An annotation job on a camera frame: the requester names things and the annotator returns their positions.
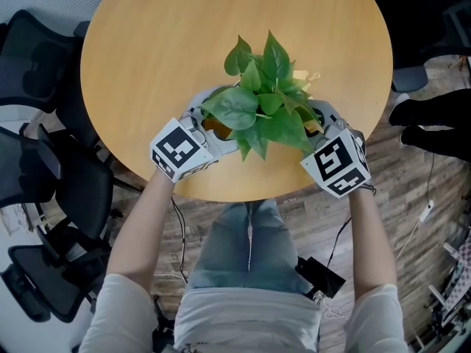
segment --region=round wooden table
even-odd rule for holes
[[[374,0],[103,0],[82,53],[82,92],[96,131],[144,179],[155,170],[149,143],[201,90],[236,82],[224,59],[242,36],[263,54],[269,29],[296,60],[319,73],[309,90],[367,138],[392,79],[388,30]],[[179,182],[180,195],[220,202],[265,199],[313,183],[301,152],[270,143],[223,157]]]

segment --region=person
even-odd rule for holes
[[[471,113],[471,89],[455,90],[427,101],[414,101],[401,94],[389,116],[392,126],[406,126],[400,136],[403,145],[471,162],[468,116]],[[420,126],[448,126],[452,129],[425,131]]]
[[[81,353],[150,353],[149,296],[174,184],[159,170],[125,221],[110,255]],[[372,191],[350,193],[355,306],[346,352],[407,352],[394,256]],[[248,226],[252,225],[252,245]],[[165,352],[316,351],[322,312],[304,296],[297,252],[274,199],[225,207],[202,247]]]

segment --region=forearm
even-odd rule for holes
[[[121,274],[150,291],[173,190],[174,184],[157,170],[116,238],[107,274]]]
[[[370,190],[350,195],[355,299],[385,284],[397,283],[396,262]]]

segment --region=pothos plant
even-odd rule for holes
[[[238,86],[215,90],[199,108],[232,130],[227,139],[237,140],[242,160],[250,149],[265,160],[269,141],[313,151],[305,127],[319,119],[302,89],[307,81],[293,78],[294,62],[271,32],[263,55],[253,54],[239,35],[224,69],[241,75]]]

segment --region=plug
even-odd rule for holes
[[[425,221],[425,219],[430,214],[430,211],[433,209],[433,206],[434,206],[433,200],[430,200],[430,203],[427,203],[427,205],[425,206],[425,209],[423,210],[422,214],[419,217],[420,222]]]

